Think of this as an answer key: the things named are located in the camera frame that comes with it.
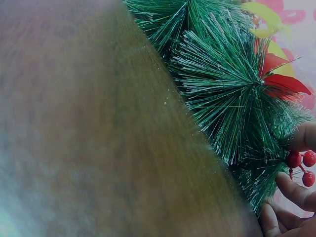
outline yellow leaf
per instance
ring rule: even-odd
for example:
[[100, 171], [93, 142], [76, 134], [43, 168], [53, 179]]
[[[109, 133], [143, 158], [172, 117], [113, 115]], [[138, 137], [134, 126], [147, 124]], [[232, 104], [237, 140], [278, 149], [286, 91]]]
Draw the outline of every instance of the yellow leaf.
[[[285, 60], [288, 60], [287, 56], [283, 52], [283, 50], [280, 48], [280, 46], [270, 41], [269, 47], [268, 47], [268, 53], [273, 53], [275, 56], [283, 58]], [[294, 69], [290, 63], [283, 65], [282, 67], [279, 67], [273, 71], [276, 74], [280, 74], [283, 76], [293, 77], [296, 78]]]
[[269, 38], [276, 33], [271, 29], [250, 29], [250, 32], [260, 39]]
[[258, 2], [246, 2], [242, 4], [242, 9], [258, 15], [262, 18], [266, 24], [267, 29], [252, 29], [251, 32], [259, 38], [268, 38], [274, 35], [276, 32], [283, 30], [286, 26], [282, 23], [279, 15], [268, 8], [267, 6]]

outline berry stem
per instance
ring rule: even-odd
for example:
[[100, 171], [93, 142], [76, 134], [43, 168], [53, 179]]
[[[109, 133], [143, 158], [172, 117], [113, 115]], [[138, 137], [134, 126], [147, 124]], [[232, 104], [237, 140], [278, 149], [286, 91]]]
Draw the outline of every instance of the berry stem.
[[290, 179], [293, 180], [293, 169], [290, 169], [289, 173], [290, 173]]
[[306, 173], [306, 170], [304, 169], [304, 167], [300, 164], [299, 167], [301, 168], [301, 170]]

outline red petal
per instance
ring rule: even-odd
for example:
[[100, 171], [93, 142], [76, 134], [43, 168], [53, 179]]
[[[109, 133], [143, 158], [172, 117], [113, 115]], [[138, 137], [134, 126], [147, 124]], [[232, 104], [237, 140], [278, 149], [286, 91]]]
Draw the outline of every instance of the red petal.
[[311, 95], [311, 91], [304, 86], [299, 80], [293, 77], [287, 77], [280, 74], [273, 74], [264, 79], [265, 85], [272, 85], [279, 87], [284, 93], [293, 94], [303, 92]]
[[261, 70], [259, 71], [259, 76], [265, 75], [266, 73], [286, 63], [289, 63], [289, 61], [283, 58], [277, 57], [273, 53], [267, 53], [265, 55], [263, 69], [262, 71]]
[[282, 19], [282, 23], [290, 25], [304, 21], [306, 15], [306, 11], [304, 10], [284, 10], [279, 14]]

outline pink background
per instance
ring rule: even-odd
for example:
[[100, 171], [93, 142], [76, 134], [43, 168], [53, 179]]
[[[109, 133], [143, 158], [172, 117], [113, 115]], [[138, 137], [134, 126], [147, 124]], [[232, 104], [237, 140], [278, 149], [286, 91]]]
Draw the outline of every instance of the pink background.
[[[277, 42], [288, 56], [289, 60], [303, 56], [292, 63], [296, 77], [313, 92], [316, 90], [316, 1], [315, 0], [255, 0], [265, 4], [281, 17], [282, 22], [291, 24], [290, 40], [282, 34], [277, 34], [273, 40]], [[302, 104], [311, 109], [316, 116], [315, 95], [306, 95]], [[316, 174], [316, 165], [309, 170]], [[302, 184], [302, 172], [294, 169], [293, 180]], [[310, 187], [316, 190], [316, 183]], [[287, 210], [301, 217], [310, 217], [313, 213], [305, 212], [287, 200], [279, 191], [274, 200]]]

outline christmas garland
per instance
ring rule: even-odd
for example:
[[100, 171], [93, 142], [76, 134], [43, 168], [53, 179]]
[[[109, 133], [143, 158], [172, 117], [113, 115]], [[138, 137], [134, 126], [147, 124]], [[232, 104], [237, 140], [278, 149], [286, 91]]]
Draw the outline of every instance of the christmas garland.
[[259, 215], [264, 199], [276, 190], [275, 175], [301, 166], [301, 155], [289, 155], [288, 138], [297, 125], [312, 120], [297, 103], [310, 91], [295, 77], [279, 74], [290, 62], [271, 53], [270, 36], [285, 27], [270, 17], [268, 28], [261, 29], [254, 3], [124, 2]]

